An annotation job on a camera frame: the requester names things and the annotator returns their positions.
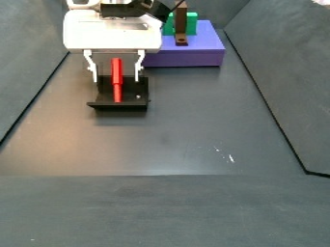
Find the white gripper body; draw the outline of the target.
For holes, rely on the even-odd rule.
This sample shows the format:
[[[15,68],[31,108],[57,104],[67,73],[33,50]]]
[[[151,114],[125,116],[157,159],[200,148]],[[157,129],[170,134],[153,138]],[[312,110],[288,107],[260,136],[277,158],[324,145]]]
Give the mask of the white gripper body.
[[[87,4],[66,0],[66,3],[69,12],[63,19],[63,44],[71,52],[159,51],[163,24],[153,16],[103,17],[101,3],[113,3],[111,0],[89,0]]]

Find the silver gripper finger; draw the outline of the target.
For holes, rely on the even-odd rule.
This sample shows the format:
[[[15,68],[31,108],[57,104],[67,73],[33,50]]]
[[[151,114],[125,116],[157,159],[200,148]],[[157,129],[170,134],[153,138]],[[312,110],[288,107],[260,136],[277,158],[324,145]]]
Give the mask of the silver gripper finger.
[[[89,71],[93,73],[93,82],[98,82],[98,69],[97,69],[97,63],[93,60],[93,51],[86,49],[85,52],[85,57],[89,62]]]
[[[134,64],[134,79],[135,79],[135,82],[139,82],[139,72],[143,70],[142,62],[146,57],[146,51],[138,50],[137,55],[138,55],[138,59]]]

